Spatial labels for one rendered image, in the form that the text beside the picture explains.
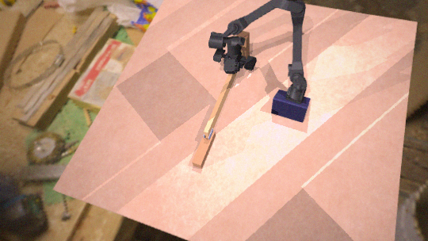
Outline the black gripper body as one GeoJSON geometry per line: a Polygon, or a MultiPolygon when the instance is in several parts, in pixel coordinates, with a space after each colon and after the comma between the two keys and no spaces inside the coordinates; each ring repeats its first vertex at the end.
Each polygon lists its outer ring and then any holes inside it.
{"type": "Polygon", "coordinates": [[[247,59],[246,59],[246,56],[242,56],[241,49],[236,54],[231,54],[230,52],[227,51],[227,54],[225,55],[224,54],[225,52],[226,52],[226,50],[216,49],[216,52],[213,56],[213,60],[215,62],[220,63],[222,58],[224,58],[224,62],[225,62],[225,56],[228,56],[229,58],[236,57],[239,60],[240,66],[243,66],[243,64],[244,64],[244,68],[246,70],[249,70],[249,71],[252,71],[254,69],[254,66],[257,62],[256,57],[247,56],[247,59]]]}

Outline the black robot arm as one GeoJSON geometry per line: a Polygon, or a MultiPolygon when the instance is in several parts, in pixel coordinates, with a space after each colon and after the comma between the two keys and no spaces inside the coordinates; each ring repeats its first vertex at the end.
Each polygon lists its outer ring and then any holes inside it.
{"type": "MultiPolygon", "coordinates": [[[[293,24],[293,52],[292,64],[288,64],[288,77],[292,84],[287,90],[285,99],[300,104],[304,101],[303,99],[308,87],[308,81],[304,77],[304,66],[302,62],[302,28],[306,10],[303,1],[271,0],[249,14],[230,22],[226,32],[211,32],[208,47],[223,50],[227,44],[228,52],[231,54],[238,53],[241,46],[244,46],[245,38],[236,35],[240,34],[252,21],[255,21],[276,8],[291,12],[293,24]],[[233,36],[229,37],[230,35],[233,36]]],[[[236,57],[229,58],[225,56],[224,71],[226,74],[235,74],[237,71],[240,71],[239,60],[236,57]]]]}

